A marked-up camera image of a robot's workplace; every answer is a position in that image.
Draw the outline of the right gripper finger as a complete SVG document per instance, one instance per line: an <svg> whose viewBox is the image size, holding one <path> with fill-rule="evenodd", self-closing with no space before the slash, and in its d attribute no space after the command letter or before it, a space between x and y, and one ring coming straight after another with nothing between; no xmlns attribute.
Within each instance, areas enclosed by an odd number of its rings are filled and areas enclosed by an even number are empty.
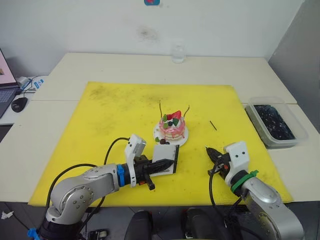
<svg viewBox="0 0 320 240"><path fill-rule="evenodd" d="M206 152L210 158L221 158L222 153L220 153L218 150L212 148L212 147L205 147Z"/></svg>
<svg viewBox="0 0 320 240"><path fill-rule="evenodd" d="M218 163L221 153L212 147L206 147L206 152L213 163Z"/></svg>

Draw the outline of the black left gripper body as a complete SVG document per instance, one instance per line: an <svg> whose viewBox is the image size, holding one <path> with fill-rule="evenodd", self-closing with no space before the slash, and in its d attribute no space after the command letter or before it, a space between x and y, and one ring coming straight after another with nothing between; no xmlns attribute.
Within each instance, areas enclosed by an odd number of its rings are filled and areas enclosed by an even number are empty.
<svg viewBox="0 0 320 240"><path fill-rule="evenodd" d="M150 175L155 173L155 166L152 161L149 160L145 155L134 158L134 171L136 181L139 185L147 184L150 191L154 190L155 184L151 180Z"/></svg>

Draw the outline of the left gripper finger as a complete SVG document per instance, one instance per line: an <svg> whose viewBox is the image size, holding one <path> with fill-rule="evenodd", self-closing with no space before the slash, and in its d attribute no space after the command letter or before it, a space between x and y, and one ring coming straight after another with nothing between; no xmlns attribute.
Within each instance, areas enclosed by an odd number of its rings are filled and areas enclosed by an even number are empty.
<svg viewBox="0 0 320 240"><path fill-rule="evenodd" d="M169 168L174 163L171 159L161 159L150 163L149 168Z"/></svg>
<svg viewBox="0 0 320 240"><path fill-rule="evenodd" d="M150 174L157 174L157 173L163 173L163 172L170 172L170 170L168 169L168 167L166 166L151 166L149 168L149 173Z"/></svg>

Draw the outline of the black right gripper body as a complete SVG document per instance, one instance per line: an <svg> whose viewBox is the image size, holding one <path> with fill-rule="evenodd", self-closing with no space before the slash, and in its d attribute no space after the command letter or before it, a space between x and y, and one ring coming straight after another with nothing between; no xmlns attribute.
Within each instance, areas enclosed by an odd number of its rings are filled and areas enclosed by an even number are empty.
<svg viewBox="0 0 320 240"><path fill-rule="evenodd" d="M221 177L226 177L230 171L230 156L228 153L222 154L218 163L213 163L215 167L214 173L218 173Z"/></svg>

